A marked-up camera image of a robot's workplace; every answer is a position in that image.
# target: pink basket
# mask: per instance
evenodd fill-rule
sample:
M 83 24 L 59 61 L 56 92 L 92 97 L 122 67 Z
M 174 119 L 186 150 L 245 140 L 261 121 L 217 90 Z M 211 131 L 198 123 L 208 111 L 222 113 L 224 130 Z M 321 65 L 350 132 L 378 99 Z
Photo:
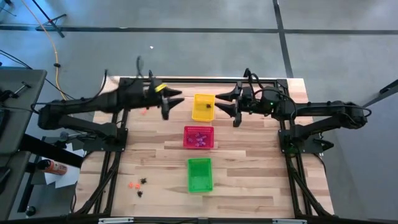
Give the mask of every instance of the pink basket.
M 212 149 L 214 128 L 211 126 L 185 126 L 183 146 L 187 149 Z

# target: green basket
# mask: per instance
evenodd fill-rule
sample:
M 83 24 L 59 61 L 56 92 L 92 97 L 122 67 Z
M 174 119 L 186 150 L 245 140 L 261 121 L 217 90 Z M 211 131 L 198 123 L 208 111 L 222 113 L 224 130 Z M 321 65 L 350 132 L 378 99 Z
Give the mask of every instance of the green basket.
M 213 175 L 211 174 L 211 159 L 188 160 L 188 191 L 209 192 L 213 190 Z

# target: yellow basket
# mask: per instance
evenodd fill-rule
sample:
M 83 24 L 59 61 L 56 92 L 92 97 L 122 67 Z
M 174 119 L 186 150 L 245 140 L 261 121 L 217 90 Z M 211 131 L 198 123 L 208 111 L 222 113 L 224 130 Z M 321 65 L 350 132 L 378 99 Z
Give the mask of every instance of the yellow basket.
M 213 121 L 215 95 L 195 94 L 193 97 L 192 119 L 195 121 Z

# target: wooden tabletop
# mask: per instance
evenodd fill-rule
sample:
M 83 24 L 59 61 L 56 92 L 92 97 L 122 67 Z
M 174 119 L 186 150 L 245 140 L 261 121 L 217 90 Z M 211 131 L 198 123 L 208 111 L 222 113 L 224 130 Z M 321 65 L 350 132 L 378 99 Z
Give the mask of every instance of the wooden tabletop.
M 117 88 L 119 77 L 106 82 L 105 91 Z M 304 80 L 288 79 L 289 92 L 297 103 L 307 102 Z M 182 90 L 185 101 L 163 121 L 160 109 L 151 108 L 129 113 L 127 146 L 122 153 L 114 195 L 112 216 L 137 217 L 229 217 L 291 218 L 294 217 L 284 156 L 280 153 L 277 130 L 279 122 L 259 114 L 242 115 L 239 128 L 232 118 L 216 109 L 210 123 L 192 120 L 193 96 L 196 93 L 219 94 L 233 89 L 234 84 L 170 83 Z M 111 114 L 95 113 L 94 122 L 111 121 Z M 312 118 L 297 118 L 308 124 Z M 213 126 L 215 148 L 192 150 L 182 147 L 186 125 Z M 104 152 L 94 152 L 82 165 L 76 188 L 78 210 L 88 200 L 100 179 Z M 214 189 L 208 193 L 188 193 L 187 159 L 212 159 Z M 303 155 L 307 184 L 324 208 L 333 213 L 323 166 L 311 154 Z M 128 187 L 141 185 L 143 195 Z M 105 190 L 105 202 L 108 191 Z M 301 191 L 300 208 L 304 211 Z

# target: concrete floor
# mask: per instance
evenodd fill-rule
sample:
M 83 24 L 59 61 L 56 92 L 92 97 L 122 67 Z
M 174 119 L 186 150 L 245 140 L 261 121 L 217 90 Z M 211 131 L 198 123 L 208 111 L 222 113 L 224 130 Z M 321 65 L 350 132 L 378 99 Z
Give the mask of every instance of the concrete floor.
M 31 1 L 31 9 L 45 18 Z M 272 0 L 47 0 L 37 1 L 50 17 L 67 13 L 58 23 L 90 27 L 248 28 L 276 29 Z M 395 0 L 280 0 L 285 29 L 396 30 Z M 10 9 L 17 17 L 0 12 L 3 24 L 37 24 L 20 1 Z M 54 82 L 55 62 L 43 32 L 0 31 L 0 49 L 33 68 L 46 69 Z M 57 46 L 62 69 L 60 83 L 72 96 L 92 96 L 100 87 L 104 69 L 112 75 L 135 75 L 134 61 L 141 55 L 144 69 L 155 75 L 240 77 L 246 67 L 260 77 L 286 77 L 278 34 L 165 33 L 165 32 L 64 32 L 50 35 Z M 364 104 L 380 88 L 397 79 L 397 35 L 286 34 L 292 71 L 304 78 L 311 101 L 343 100 Z M 0 57 L 5 66 L 15 64 Z M 47 83 L 39 101 L 60 98 Z M 92 114 L 85 114 L 92 119 Z M 44 131 L 34 115 L 27 132 L 35 137 L 57 136 Z M 333 133 L 326 136 L 333 139 Z M 325 153 L 328 184 L 337 215 L 367 218 L 338 150 Z M 37 217 L 68 212 L 73 187 L 54 190 L 35 187 L 30 205 Z M 55 201 L 53 195 L 64 200 Z M 10 218 L 24 215 L 12 213 Z

